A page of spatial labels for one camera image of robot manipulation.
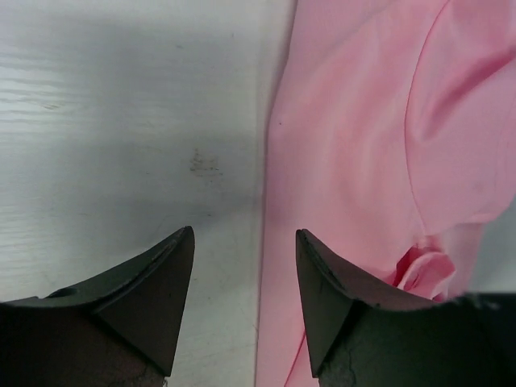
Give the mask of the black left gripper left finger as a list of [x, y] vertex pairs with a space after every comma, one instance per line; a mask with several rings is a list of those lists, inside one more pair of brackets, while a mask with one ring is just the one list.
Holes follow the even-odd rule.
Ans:
[[193, 262], [194, 231], [183, 227], [88, 280], [2, 303], [2, 385], [164, 385]]

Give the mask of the pink t shirt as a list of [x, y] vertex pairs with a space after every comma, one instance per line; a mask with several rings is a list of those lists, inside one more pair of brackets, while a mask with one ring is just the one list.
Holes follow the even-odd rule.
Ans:
[[258, 386], [312, 386], [295, 234], [463, 293], [515, 195], [512, 1], [300, 1], [268, 127]]

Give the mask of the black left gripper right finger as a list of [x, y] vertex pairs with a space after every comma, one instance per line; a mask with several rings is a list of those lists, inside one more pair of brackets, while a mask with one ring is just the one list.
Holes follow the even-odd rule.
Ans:
[[384, 283], [307, 230], [296, 263], [310, 369], [321, 386], [512, 386], [515, 296], [433, 302]]

